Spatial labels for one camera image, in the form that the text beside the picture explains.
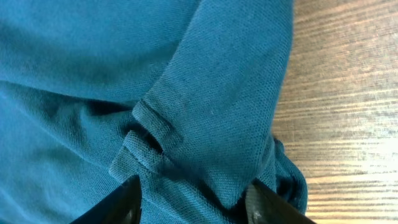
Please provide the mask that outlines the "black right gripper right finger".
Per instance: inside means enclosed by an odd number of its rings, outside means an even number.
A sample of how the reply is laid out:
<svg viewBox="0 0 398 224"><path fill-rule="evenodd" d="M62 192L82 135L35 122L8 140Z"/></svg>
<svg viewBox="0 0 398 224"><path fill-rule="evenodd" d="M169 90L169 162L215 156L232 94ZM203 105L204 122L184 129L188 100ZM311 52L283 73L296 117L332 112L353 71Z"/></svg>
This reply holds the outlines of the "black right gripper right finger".
<svg viewBox="0 0 398 224"><path fill-rule="evenodd" d="M247 187L244 202L249 224L315 224L259 180Z"/></svg>

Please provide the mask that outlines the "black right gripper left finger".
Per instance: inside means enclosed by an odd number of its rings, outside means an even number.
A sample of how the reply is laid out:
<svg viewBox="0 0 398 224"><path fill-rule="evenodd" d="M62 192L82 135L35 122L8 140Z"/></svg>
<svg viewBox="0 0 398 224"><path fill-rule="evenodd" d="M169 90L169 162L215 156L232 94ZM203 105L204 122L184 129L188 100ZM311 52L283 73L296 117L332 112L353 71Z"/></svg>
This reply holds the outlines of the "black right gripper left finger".
<svg viewBox="0 0 398 224"><path fill-rule="evenodd" d="M141 202L140 178L134 175L71 224L140 224Z"/></svg>

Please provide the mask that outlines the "blue polo shirt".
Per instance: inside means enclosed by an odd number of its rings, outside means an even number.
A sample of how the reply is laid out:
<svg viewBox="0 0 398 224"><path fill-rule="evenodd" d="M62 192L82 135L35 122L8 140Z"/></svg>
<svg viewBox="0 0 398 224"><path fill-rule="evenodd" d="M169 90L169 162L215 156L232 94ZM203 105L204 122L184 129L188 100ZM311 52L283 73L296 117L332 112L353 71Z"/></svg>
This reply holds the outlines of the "blue polo shirt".
<svg viewBox="0 0 398 224"><path fill-rule="evenodd" d="M241 223L255 180L304 213L271 132L293 8L1 1L1 222L70 223L134 175L142 223Z"/></svg>

